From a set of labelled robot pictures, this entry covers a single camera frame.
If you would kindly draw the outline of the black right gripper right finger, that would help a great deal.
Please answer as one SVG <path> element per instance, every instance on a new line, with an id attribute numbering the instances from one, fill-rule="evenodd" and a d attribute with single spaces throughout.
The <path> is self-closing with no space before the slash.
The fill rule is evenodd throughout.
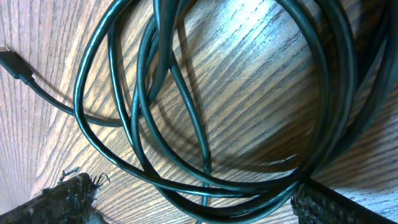
<path id="1" fill-rule="evenodd" d="M 395 224 L 313 179 L 298 188 L 290 203 L 299 223 Z"/>

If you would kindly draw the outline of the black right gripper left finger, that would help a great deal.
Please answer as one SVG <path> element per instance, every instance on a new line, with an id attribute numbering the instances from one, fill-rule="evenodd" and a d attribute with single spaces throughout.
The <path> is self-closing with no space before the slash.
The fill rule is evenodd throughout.
<path id="1" fill-rule="evenodd" d="M 1 223 L 106 223 L 95 203 L 108 175 L 91 177 L 78 170 L 63 171 L 55 187 L 2 214 Z"/>

